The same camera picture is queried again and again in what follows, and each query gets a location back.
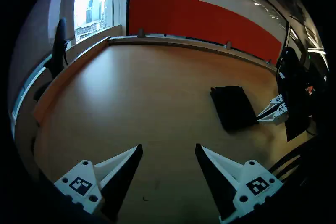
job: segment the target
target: wooden desk edge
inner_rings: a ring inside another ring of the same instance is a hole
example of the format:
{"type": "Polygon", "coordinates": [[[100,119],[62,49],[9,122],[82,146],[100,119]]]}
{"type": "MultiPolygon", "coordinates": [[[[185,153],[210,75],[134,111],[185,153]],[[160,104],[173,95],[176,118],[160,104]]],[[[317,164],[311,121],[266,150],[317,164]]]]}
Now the wooden desk edge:
{"type": "Polygon", "coordinates": [[[206,52],[221,54],[224,56],[236,58],[243,60],[248,63],[263,67],[269,70],[273,75],[276,74],[277,68],[268,65],[264,60],[248,55],[243,52],[239,52],[233,49],[225,49],[219,45],[211,44],[208,42],[185,39],[185,38],[174,38],[174,37],[159,37],[159,36],[121,36],[121,37],[111,37],[108,41],[109,45],[165,45],[165,46],[175,46],[183,47],[188,49],[202,50],[206,52]]]}
{"type": "Polygon", "coordinates": [[[67,81],[78,73],[87,62],[98,56],[98,54],[108,46],[109,38],[110,37],[106,37],[100,40],[82,52],[50,83],[33,110],[33,117],[39,125],[42,125],[50,105],[58,98],[58,95],[63,90],[67,81]]]}

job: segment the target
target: orange wall panel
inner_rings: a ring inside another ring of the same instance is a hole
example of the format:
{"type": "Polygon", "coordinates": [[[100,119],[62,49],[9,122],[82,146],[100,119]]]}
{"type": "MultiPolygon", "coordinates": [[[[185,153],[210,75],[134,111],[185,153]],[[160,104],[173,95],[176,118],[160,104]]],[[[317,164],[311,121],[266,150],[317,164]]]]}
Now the orange wall panel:
{"type": "Polygon", "coordinates": [[[129,33],[170,34],[226,44],[275,64],[281,43],[228,9],[198,0],[130,0],[129,33]]]}

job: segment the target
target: office chair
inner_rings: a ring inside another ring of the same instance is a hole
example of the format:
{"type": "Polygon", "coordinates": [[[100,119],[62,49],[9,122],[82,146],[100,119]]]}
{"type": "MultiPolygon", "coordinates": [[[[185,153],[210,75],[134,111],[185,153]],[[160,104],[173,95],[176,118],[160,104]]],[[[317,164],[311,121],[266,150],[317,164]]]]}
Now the office chair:
{"type": "MultiPolygon", "coordinates": [[[[57,25],[55,41],[52,48],[52,57],[45,63],[45,67],[51,72],[52,79],[54,80],[57,75],[64,69],[63,58],[66,60],[66,47],[70,41],[66,40],[66,19],[62,18],[57,25]]],[[[34,94],[34,100],[38,101],[51,82],[47,82],[41,86],[34,94]]]]}

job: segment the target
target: building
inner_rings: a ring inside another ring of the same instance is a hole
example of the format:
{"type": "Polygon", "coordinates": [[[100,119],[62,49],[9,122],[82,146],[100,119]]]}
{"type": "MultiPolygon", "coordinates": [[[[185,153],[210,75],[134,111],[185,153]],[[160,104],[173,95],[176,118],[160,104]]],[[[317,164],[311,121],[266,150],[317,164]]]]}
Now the building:
{"type": "Polygon", "coordinates": [[[76,41],[79,41],[87,36],[90,36],[97,31],[100,31],[106,27],[106,24],[103,20],[95,20],[87,24],[83,24],[75,29],[76,41]]]}
{"type": "Polygon", "coordinates": [[[86,23],[92,22],[92,7],[88,7],[86,10],[86,23]]]}
{"type": "Polygon", "coordinates": [[[90,0],[92,1],[92,21],[101,19],[101,1],[100,0],[90,0]]]}

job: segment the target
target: desk surface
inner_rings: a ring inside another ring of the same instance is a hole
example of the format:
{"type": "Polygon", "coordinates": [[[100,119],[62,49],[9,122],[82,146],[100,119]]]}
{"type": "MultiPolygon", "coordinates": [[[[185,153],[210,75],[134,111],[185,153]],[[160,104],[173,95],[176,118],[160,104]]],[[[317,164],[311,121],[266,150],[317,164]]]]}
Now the desk surface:
{"type": "Polygon", "coordinates": [[[308,137],[286,142],[283,124],[228,134],[210,97],[210,87],[228,85],[243,87],[257,114],[277,95],[275,77],[248,62],[178,47],[109,46],[57,98],[39,130],[36,161],[54,182],[82,159],[99,163],[141,143],[119,223],[218,223],[196,143],[269,168],[308,137]]]}

